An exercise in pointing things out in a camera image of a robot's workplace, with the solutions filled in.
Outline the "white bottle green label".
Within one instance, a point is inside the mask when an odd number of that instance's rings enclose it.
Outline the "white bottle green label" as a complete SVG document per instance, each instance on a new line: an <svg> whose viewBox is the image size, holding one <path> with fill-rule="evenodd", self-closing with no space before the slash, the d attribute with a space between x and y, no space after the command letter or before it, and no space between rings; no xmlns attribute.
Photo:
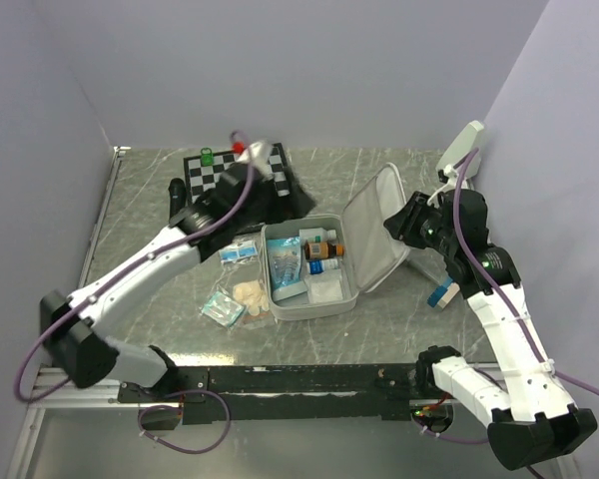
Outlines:
<svg viewBox="0 0 599 479"><path fill-rule="evenodd" d="M337 239L337 231L326 230L324 228L301 229L299 230L299 238L302 243L335 241Z"/></svg>

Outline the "brown medicine bottle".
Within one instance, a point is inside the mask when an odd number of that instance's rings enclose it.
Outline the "brown medicine bottle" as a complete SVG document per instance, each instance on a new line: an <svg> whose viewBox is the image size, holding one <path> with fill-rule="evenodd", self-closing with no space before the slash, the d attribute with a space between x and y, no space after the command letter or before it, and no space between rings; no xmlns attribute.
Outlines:
<svg viewBox="0 0 599 479"><path fill-rule="evenodd" d="M307 242L303 247L304 255L307 260L328 259L343 256L345 247L339 243Z"/></svg>

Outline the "alcohol wipes bag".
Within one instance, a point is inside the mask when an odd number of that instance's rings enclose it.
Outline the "alcohol wipes bag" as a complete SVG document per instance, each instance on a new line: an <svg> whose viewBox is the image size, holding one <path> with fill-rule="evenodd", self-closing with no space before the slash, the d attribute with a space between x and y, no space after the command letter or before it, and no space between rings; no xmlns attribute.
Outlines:
<svg viewBox="0 0 599 479"><path fill-rule="evenodd" d="M244 262L257 255L257 245L252 239L233 242L219 250L221 264Z"/></svg>

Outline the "white medicine kit case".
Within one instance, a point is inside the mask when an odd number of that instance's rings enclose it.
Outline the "white medicine kit case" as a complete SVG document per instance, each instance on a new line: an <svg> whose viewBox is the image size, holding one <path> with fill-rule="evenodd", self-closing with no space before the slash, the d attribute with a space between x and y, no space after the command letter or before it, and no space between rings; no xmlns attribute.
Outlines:
<svg viewBox="0 0 599 479"><path fill-rule="evenodd" d="M348 312L410 253L384 222L406 204L400 173L387 163L338 215L313 215L265 226L266 292L280 321Z"/></svg>

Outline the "white bottle blue label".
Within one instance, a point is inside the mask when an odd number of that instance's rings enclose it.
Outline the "white bottle blue label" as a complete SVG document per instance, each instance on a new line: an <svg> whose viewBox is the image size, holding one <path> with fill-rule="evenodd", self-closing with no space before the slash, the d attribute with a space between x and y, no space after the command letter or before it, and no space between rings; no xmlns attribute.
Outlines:
<svg viewBox="0 0 599 479"><path fill-rule="evenodd" d="M307 270L311 275L321 274L339 268L339 261L336 258L311 260L307 263Z"/></svg>

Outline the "cream gloves packet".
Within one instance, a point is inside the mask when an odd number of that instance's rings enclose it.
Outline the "cream gloves packet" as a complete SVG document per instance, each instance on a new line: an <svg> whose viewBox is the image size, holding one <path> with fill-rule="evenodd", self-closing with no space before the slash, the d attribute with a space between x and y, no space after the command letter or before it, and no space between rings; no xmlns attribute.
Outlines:
<svg viewBox="0 0 599 479"><path fill-rule="evenodd" d="M260 328L272 324L269 297L261 280L240 282L233 287L233 299L245 309L240 325L244 328Z"/></svg>

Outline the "bandage strips bag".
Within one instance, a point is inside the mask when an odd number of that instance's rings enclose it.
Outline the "bandage strips bag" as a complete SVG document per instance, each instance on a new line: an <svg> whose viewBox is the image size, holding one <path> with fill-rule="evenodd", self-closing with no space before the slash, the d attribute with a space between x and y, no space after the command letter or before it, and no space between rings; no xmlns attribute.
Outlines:
<svg viewBox="0 0 599 479"><path fill-rule="evenodd" d="M223 327L231 327L243 315L245 307L221 291L214 292L202 307L202 314Z"/></svg>

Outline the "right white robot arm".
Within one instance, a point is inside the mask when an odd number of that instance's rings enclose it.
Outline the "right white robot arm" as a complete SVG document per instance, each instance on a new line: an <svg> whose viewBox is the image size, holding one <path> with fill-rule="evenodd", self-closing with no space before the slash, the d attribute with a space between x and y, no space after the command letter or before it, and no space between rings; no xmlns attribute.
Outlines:
<svg viewBox="0 0 599 479"><path fill-rule="evenodd" d="M478 317L504 384L497 386L451 346L418 355L414 380L427 397L445 392L486 428L498 461L516 470L568 455L598 427L593 412L575 404L543 348L526 305L521 278L508 251L489 239L482 194L453 190L414 193L385 220L390 235L408 246L431 248Z"/></svg>

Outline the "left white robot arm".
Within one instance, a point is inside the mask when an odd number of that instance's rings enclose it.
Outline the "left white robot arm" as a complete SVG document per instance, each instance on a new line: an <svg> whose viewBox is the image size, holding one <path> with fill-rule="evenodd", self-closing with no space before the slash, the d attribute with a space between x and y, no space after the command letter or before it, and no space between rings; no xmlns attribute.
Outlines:
<svg viewBox="0 0 599 479"><path fill-rule="evenodd" d="M177 367L160 348L115 339L113 323L165 283L203 263L245 228L304 218L315 206L291 168L277 182L234 163L216 186L171 217L141 250L93 283L40 301L43 345L79 388L105 378L135 383L156 401L173 396Z"/></svg>

